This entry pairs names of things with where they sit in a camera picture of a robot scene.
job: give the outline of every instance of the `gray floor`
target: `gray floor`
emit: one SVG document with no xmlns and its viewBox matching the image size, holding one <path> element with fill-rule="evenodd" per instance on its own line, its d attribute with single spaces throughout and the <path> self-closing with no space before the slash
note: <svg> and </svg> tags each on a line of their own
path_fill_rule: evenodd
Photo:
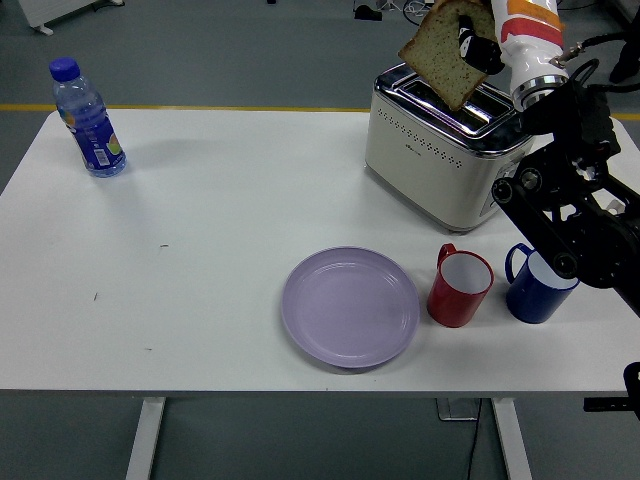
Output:
<svg viewBox="0 0 640 480">
<path fill-rule="evenodd" d="M 561 19 L 567 44 L 622 28 L 602 4 Z M 17 0 L 0 3 L 0 105 L 9 105 L 0 109 L 0 191 L 49 114 L 18 110 L 52 103 L 56 56 L 75 56 L 111 105 L 367 108 L 373 79 L 415 31 L 397 11 L 355 21 L 348 0 L 129 0 L 49 26 L 52 37 L 34 33 Z M 601 59 L 595 82 L 606 82 L 619 48 L 588 52 Z M 506 88 L 508 76 L 491 81 Z M 638 95 L 610 95 L 612 112 L 640 114 Z M 638 122 L 624 124 L 640 144 Z M 516 406 L 534 480 L 640 477 L 632 414 L 586 414 L 580 398 Z M 2 393 L 0 479 L 123 478 L 139 408 L 123 397 Z M 181 398 L 166 407 L 153 478 L 462 479 L 472 438 L 473 424 L 440 422 L 424 398 Z M 506 478 L 490 408 L 472 478 Z"/>
</svg>

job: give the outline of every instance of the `plate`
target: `plate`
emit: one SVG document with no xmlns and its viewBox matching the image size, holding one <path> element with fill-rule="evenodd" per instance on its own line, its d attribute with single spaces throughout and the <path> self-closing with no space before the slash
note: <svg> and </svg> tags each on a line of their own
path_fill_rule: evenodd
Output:
<svg viewBox="0 0 640 480">
<path fill-rule="evenodd" d="M 364 248 L 336 247 L 291 272 L 282 319 L 309 355 L 338 367 L 365 368 L 407 348 L 420 320 L 420 301 L 393 260 Z"/>
</svg>

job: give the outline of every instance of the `slice of bread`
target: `slice of bread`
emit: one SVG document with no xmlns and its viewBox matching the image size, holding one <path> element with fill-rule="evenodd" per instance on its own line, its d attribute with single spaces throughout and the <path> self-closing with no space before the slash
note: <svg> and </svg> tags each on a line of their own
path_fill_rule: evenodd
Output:
<svg viewBox="0 0 640 480">
<path fill-rule="evenodd" d="M 414 37 L 398 52 L 449 106 L 460 110 L 487 75 L 460 57 L 458 16 L 473 21 L 476 35 L 496 41 L 491 9 L 480 0 L 439 0 Z"/>
</svg>

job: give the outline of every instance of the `toaster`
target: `toaster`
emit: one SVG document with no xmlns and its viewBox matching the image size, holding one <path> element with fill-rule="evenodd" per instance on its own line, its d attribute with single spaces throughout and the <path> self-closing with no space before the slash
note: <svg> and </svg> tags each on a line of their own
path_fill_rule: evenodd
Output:
<svg viewBox="0 0 640 480">
<path fill-rule="evenodd" d="M 456 112 L 406 64 L 374 83 L 368 168 L 451 231 L 471 230 L 498 210 L 493 182 L 512 176 L 532 144 L 510 98 L 487 83 Z"/>
</svg>

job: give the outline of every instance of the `plastic bottle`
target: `plastic bottle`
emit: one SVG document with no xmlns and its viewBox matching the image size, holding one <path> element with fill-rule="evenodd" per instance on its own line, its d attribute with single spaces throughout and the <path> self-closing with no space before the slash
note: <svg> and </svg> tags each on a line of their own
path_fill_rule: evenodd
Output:
<svg viewBox="0 0 640 480">
<path fill-rule="evenodd" d="M 122 171 L 127 157 L 113 132 L 102 97 L 78 63 L 62 57 L 49 64 L 53 96 L 60 117 L 78 142 L 87 170 L 96 177 L 111 177 Z"/>
</svg>

